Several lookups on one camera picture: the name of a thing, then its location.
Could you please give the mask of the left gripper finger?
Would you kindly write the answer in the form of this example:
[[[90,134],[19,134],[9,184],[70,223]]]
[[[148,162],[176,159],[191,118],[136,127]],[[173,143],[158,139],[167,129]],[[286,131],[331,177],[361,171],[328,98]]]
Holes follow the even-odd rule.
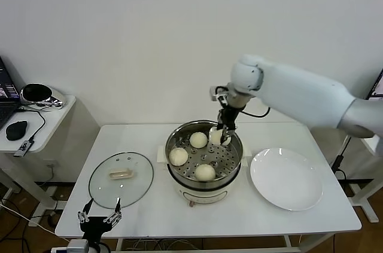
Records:
[[[93,199],[90,199],[83,207],[81,211],[77,212],[77,218],[79,220],[79,223],[85,223],[89,221],[88,213],[90,211],[90,208],[92,207]]]
[[[114,208],[114,212],[106,217],[103,222],[105,223],[118,223],[122,218],[122,213],[121,213],[121,198],[117,198],[117,203]]]

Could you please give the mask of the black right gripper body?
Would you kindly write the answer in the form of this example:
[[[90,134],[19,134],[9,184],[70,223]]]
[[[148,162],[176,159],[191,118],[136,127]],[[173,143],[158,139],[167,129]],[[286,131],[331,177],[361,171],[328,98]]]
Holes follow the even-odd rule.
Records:
[[[238,109],[232,107],[224,107],[219,110],[218,122],[223,123],[223,127],[228,129],[236,129],[235,120],[238,116]]]

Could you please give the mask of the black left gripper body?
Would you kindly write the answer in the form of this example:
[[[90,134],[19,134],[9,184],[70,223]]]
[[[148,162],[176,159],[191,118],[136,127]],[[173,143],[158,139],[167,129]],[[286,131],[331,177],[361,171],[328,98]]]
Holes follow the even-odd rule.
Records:
[[[83,232],[83,239],[89,244],[98,244],[104,233],[112,230],[115,222],[110,221],[107,217],[88,217],[80,219],[80,229]]]

